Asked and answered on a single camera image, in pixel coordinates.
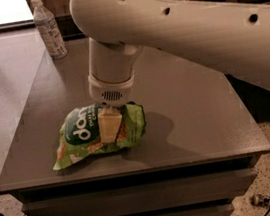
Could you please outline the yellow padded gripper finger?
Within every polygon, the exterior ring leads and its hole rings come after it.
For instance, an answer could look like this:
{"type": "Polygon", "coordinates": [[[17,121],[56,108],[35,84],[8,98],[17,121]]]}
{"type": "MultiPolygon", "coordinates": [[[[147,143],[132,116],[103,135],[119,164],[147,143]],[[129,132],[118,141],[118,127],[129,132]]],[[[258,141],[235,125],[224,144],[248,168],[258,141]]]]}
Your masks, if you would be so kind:
{"type": "Polygon", "coordinates": [[[122,122],[120,110],[112,106],[104,106],[98,112],[98,121],[100,141],[104,144],[114,143],[122,122]]]}

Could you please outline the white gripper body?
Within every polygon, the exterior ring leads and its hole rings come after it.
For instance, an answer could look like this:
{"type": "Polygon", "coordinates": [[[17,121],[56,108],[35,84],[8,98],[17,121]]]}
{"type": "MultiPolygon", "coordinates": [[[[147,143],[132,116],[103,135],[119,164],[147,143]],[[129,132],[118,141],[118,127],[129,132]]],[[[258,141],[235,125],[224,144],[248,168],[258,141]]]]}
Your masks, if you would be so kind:
{"type": "Polygon", "coordinates": [[[92,74],[88,76],[89,95],[96,104],[101,106],[121,107],[130,101],[134,76],[123,83],[106,83],[92,74]]]}

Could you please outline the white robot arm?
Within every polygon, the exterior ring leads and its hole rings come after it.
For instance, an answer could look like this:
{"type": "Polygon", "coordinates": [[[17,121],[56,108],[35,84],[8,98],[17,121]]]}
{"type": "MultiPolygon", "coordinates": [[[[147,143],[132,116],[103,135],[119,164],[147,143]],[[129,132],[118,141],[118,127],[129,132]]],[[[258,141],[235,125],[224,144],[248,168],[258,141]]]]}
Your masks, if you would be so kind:
{"type": "Polygon", "coordinates": [[[89,38],[89,93],[123,106],[141,47],[151,47],[270,91],[270,5],[194,0],[70,0],[89,38]]]}

